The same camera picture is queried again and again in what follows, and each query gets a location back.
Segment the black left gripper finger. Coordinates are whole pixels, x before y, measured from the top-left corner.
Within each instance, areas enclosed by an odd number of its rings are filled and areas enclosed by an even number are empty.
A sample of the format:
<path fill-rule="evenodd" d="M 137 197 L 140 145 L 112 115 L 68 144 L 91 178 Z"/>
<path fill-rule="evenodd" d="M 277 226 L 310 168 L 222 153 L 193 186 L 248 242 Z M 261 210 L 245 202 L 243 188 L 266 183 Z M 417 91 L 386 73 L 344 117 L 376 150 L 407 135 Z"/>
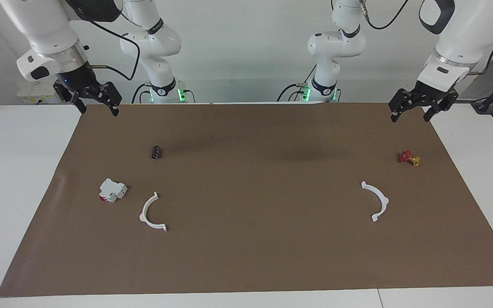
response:
<path fill-rule="evenodd" d="M 419 107 L 416 100 L 412 99 L 411 92 L 405 89 L 399 89 L 389 102 L 389 109 L 391 111 L 390 119 L 392 122 L 397 122 L 399 117 L 406 111 L 415 107 Z"/>
<path fill-rule="evenodd" d="M 457 92 L 449 92 L 439 101 L 430 98 L 430 108 L 423 115 L 424 121 L 429 122 L 437 113 L 450 110 L 452 105 L 456 102 L 458 96 L 459 95 Z"/>

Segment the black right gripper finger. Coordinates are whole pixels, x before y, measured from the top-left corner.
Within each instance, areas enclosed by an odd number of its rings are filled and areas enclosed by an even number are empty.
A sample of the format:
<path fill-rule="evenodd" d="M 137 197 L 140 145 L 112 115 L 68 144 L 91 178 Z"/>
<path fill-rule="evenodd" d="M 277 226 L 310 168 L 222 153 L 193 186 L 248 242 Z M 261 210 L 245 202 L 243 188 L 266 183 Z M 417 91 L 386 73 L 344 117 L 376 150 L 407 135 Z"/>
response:
<path fill-rule="evenodd" d="M 59 81 L 54 82 L 53 89 L 62 102 L 74 105 L 81 114 L 86 113 L 87 107 L 80 98 L 80 92 L 65 88 Z"/>
<path fill-rule="evenodd" d="M 107 106 L 112 115 L 117 117 L 122 96 L 112 82 L 89 86 L 87 88 L 87 94 L 90 99 L 94 99 L 98 103 Z"/>

